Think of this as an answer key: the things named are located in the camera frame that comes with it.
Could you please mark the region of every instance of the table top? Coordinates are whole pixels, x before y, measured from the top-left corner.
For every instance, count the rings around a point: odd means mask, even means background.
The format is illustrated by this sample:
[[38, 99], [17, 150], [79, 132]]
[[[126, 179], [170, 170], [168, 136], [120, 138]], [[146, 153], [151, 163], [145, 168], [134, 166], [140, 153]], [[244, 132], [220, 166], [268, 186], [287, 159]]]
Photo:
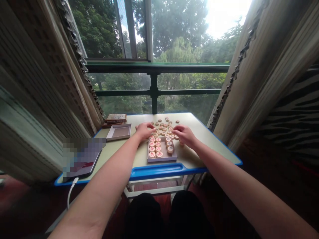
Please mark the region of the table top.
[[[223, 155], [236, 165], [241, 165], [242, 161], [232, 152], [227, 146], [225, 146], [206, 126], [204, 126], [192, 113], [173, 113], [173, 114], [156, 114], [156, 115], [128, 115], [127, 123], [132, 124], [131, 136], [136, 132], [135, 126], [142, 122], [154, 121], [158, 122], [158, 119], [162, 119], [163, 123], [166, 123], [165, 117], [169, 117], [173, 121], [172, 126], [178, 125], [175, 121], [180, 120], [179, 124], [187, 125], [191, 128], [194, 135], [203, 143], [216, 152]], [[95, 137], [106, 138], [110, 129], [101, 129]], [[127, 139], [109, 141], [103, 148], [101, 155], [96, 163], [93, 173], [83, 179], [80, 179], [78, 183], [88, 183], [95, 173], [101, 168], [101, 166], [126, 142]], [[133, 169], [131, 172], [130, 181], [145, 180], [152, 178], [163, 178], [180, 176], [193, 173], [203, 173], [207, 169], [204, 163], [199, 159], [198, 155], [189, 147], [181, 146], [179, 140], [173, 141], [175, 150], [177, 152], [176, 163], [148, 163], [148, 142], [142, 142], [139, 145], [135, 159], [133, 162]], [[71, 182], [63, 183], [62, 175], [55, 181], [56, 186], [70, 185]]]

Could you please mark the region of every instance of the black pants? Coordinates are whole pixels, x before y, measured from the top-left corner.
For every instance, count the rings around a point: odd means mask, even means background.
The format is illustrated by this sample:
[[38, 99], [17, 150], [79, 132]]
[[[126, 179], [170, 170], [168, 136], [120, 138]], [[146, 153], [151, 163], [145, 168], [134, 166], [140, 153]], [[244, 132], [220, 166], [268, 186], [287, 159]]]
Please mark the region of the black pants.
[[215, 238], [214, 229], [194, 193], [179, 191], [169, 216], [169, 233], [164, 234], [160, 204], [151, 194], [133, 199], [125, 215], [124, 238]]

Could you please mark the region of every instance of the green railing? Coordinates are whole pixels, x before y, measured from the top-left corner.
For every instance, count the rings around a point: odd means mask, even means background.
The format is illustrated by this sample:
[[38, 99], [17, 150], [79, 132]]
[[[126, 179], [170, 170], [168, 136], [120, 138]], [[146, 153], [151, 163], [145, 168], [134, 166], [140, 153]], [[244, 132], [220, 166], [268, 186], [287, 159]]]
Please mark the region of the green railing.
[[161, 73], [226, 73], [228, 63], [150, 63], [150, 62], [106, 62], [87, 60], [90, 73], [147, 73], [151, 77], [149, 90], [96, 91], [97, 96], [140, 96], [149, 95], [152, 99], [152, 113], [157, 113], [157, 98], [161, 95], [203, 95], [219, 94], [221, 89], [159, 90], [157, 77]]

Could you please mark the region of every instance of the beige curtain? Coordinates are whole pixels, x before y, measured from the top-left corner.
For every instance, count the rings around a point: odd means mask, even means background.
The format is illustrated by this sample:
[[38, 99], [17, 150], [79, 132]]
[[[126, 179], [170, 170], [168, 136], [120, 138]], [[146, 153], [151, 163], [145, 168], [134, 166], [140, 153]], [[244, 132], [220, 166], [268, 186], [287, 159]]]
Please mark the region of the beige curtain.
[[62, 172], [66, 138], [103, 118], [76, 48], [50, 1], [0, 1], [0, 170], [28, 183]]
[[[227, 74], [219, 105], [244, 47], [248, 29], [264, 1], [253, 1], [250, 18]], [[280, 97], [317, 59], [319, 53], [319, 3], [317, 1], [269, 1], [264, 9], [246, 58], [242, 61], [216, 123], [214, 134], [236, 151], [258, 127]]]

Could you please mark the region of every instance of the charging cable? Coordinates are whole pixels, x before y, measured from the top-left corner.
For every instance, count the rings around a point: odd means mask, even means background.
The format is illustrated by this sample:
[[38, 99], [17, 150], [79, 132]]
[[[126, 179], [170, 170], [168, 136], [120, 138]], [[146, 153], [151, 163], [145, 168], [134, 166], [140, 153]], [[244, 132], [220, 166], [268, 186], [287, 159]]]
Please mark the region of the charging cable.
[[71, 196], [71, 192], [72, 192], [72, 188], [74, 188], [75, 184], [78, 182], [79, 178], [75, 178], [73, 180], [72, 186], [70, 188], [69, 194], [67, 195], [67, 210], [69, 210], [70, 208], [70, 196]]

